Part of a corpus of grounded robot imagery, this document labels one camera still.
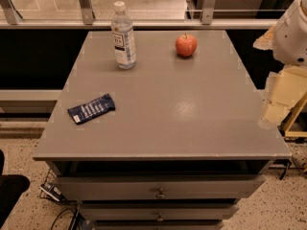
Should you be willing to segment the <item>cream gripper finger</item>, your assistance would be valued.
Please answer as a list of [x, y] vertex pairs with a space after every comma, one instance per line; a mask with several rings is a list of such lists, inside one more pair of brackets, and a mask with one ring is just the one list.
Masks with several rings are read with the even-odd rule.
[[274, 27], [270, 27], [264, 34], [253, 42], [253, 47], [258, 50], [271, 50], [274, 36]]
[[278, 74], [269, 74], [264, 90], [261, 122], [265, 126], [279, 126], [306, 92], [306, 66], [285, 66]]

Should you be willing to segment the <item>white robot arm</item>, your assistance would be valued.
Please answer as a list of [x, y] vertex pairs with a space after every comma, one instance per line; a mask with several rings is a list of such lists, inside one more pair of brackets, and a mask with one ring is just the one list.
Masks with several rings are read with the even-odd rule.
[[307, 0], [295, 0], [253, 47], [272, 50], [273, 58], [284, 64], [267, 77], [259, 119], [263, 128], [279, 126], [307, 92]]

